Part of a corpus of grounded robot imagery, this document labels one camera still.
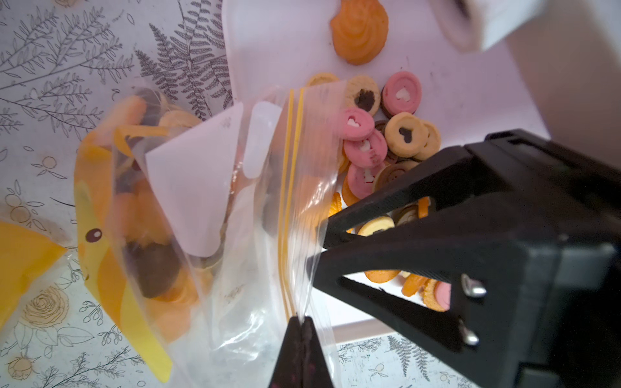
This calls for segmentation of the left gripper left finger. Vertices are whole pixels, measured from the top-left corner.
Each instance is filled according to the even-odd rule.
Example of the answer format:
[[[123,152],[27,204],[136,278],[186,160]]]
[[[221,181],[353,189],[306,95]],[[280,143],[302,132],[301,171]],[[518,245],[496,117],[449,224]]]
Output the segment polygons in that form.
[[[268,387],[302,387],[302,324],[297,316],[289,320]]]

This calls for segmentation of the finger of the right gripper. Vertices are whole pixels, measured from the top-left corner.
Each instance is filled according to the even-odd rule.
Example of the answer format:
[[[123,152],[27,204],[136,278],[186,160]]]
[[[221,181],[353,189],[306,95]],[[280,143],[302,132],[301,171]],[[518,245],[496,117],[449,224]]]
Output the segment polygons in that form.
[[[521,129],[332,216],[317,289],[482,387],[620,384],[620,172]]]

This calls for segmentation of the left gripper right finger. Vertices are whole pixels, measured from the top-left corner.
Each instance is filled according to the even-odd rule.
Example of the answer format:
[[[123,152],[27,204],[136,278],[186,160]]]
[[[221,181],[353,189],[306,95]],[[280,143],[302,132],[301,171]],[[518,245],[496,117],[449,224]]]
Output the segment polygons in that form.
[[[306,316],[302,324],[302,388],[333,387],[314,321]]]

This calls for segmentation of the ziploc bag with cookies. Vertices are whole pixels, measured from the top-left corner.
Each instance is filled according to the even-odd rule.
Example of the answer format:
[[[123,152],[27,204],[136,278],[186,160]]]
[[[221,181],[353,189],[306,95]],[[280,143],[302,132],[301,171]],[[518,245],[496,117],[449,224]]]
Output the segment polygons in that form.
[[[66,252],[43,234],[1,223],[1,341],[8,338],[27,303],[64,270]]]

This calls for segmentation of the ziploc bag yellow duck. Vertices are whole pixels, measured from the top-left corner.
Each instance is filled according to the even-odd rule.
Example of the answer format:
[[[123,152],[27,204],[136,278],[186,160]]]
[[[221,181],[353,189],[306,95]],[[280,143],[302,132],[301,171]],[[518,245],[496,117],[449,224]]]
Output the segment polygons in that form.
[[[344,84],[271,87],[209,119],[134,87],[74,168],[87,288],[166,387],[268,387],[289,320],[310,316],[336,211]]]

